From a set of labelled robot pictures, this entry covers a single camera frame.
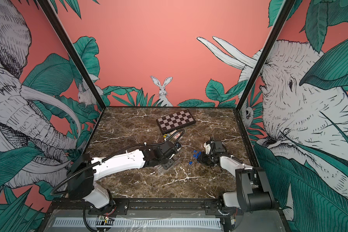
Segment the test tube with blue stopper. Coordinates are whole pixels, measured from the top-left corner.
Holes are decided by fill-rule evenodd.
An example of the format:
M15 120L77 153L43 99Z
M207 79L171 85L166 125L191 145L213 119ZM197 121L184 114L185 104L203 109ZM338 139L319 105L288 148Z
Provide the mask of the test tube with blue stopper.
M170 167L168 165L158 165L155 167L158 176L165 174L169 170L169 168Z

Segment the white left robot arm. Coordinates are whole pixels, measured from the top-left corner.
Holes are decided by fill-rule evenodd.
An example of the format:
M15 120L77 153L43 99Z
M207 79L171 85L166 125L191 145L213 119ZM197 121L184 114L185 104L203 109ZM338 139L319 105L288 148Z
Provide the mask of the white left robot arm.
M93 209L105 213L115 208L111 192L97 181L106 176L127 171L171 165L173 156L179 152L182 145L179 142L165 141L160 144L130 146L133 151L125 149L110 158L82 157L76 161L67 173L68 198L70 200L85 200Z

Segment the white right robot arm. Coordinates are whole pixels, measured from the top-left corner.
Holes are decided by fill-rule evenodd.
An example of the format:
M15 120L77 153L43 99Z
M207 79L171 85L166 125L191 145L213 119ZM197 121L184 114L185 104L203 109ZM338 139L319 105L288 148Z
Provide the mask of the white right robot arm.
M261 167L245 164L228 152L221 141L207 141L197 161L211 168L219 166L235 177L236 191L226 192L220 198L225 208L237 208L244 212L267 210L275 207L266 172Z

